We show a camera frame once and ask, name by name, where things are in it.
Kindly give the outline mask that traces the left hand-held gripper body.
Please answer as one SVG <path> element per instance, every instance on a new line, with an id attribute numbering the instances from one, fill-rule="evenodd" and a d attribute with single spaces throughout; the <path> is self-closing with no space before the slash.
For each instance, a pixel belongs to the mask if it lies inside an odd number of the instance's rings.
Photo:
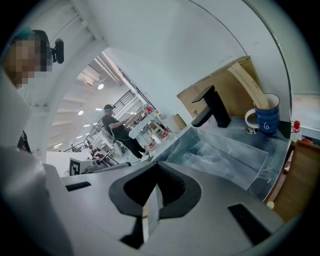
<path id="1" fill-rule="evenodd" d="M 70 158 L 69 160 L 69 176 L 76 176 L 82 174 L 89 174 L 94 171 L 99 171 L 108 167 L 113 167 L 116 164 L 103 159 L 86 159 L 78 160 L 75 158 Z"/>

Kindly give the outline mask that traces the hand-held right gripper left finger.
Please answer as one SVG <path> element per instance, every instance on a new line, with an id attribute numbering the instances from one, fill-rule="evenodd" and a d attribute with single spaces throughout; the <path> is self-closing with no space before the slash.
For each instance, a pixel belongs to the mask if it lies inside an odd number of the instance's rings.
<path id="1" fill-rule="evenodd" d="M 154 256 L 144 250 L 143 207 L 155 162 L 62 178 L 74 211 L 68 218 L 77 241 L 96 256 Z"/>

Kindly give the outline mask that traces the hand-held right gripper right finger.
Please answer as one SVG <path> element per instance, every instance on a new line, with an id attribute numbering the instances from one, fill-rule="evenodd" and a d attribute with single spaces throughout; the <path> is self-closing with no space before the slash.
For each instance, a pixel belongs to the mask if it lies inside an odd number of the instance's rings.
<path id="1" fill-rule="evenodd" d="M 198 203 L 185 216 L 161 219 L 143 246 L 152 256 L 231 256 L 253 243 L 229 211 L 242 204 L 271 234 L 284 221 L 263 202 L 233 182 L 174 163 L 167 166 L 193 178 L 201 187 Z"/>

